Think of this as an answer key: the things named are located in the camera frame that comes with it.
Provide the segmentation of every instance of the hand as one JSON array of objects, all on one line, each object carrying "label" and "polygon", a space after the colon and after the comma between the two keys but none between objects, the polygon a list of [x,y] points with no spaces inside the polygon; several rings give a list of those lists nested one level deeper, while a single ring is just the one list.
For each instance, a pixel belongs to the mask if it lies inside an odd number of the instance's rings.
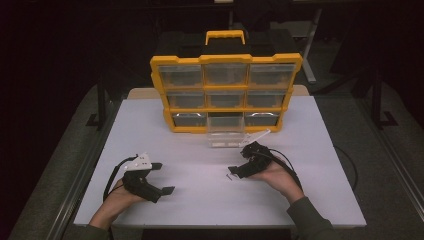
[{"label": "hand", "polygon": [[290,174],[274,161],[268,165],[267,169],[252,175],[250,178],[265,181],[285,196],[290,204],[305,197],[302,189],[299,188]]},{"label": "hand", "polygon": [[141,201],[145,200],[128,192],[123,187],[122,179],[119,179],[109,196],[94,214],[89,225],[107,230],[119,214],[134,203]]}]

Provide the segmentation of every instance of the cuff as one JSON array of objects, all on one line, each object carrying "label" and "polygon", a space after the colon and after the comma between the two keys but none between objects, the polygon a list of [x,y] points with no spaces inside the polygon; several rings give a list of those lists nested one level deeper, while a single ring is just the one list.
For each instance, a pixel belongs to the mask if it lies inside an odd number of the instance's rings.
[{"label": "cuff", "polygon": [[80,240],[89,240],[89,239],[108,239],[109,233],[108,231],[97,228],[91,225],[87,225],[80,237]]},{"label": "cuff", "polygon": [[287,210],[287,213],[293,219],[296,227],[299,230],[305,230],[311,227],[315,227],[317,224],[328,222],[328,220],[324,219],[318,213],[307,197],[303,197],[294,202]]}]

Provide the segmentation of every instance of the yellow carrying handle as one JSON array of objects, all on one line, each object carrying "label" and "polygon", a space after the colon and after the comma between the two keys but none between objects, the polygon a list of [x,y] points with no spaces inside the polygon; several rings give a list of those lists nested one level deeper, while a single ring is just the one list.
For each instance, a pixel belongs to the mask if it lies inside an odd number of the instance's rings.
[{"label": "yellow carrying handle", "polygon": [[243,45],[245,44],[244,41],[244,34],[242,30],[225,30],[225,31],[208,31],[206,33],[206,42],[205,45],[208,45],[209,38],[241,38],[241,42]]}]

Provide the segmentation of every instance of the white tabletop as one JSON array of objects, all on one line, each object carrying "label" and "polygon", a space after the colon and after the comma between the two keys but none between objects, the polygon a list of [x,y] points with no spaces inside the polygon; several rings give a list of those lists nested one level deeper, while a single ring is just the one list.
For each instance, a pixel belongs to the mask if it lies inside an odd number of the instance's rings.
[{"label": "white tabletop", "polygon": [[[172,133],[159,99],[124,100],[98,165],[74,220],[87,224],[102,203],[113,168],[147,152],[159,171],[150,184],[175,186],[155,204],[138,203],[115,225],[143,228],[274,228],[292,227],[288,202],[266,183],[226,175],[228,166],[245,163],[240,148],[209,148],[205,134]],[[305,194],[336,227],[366,222],[333,148],[313,97],[293,96],[283,129],[258,142],[284,153],[292,162]],[[123,176],[123,167],[116,180]]]}]

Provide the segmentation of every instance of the yellow storage organizer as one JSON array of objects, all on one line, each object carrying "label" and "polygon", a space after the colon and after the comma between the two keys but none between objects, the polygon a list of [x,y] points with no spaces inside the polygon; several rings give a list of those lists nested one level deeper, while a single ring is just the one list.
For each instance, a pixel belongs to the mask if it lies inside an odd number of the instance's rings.
[{"label": "yellow storage organizer", "polygon": [[171,131],[206,133],[212,124],[276,132],[302,57],[287,30],[168,32],[150,65]]}]

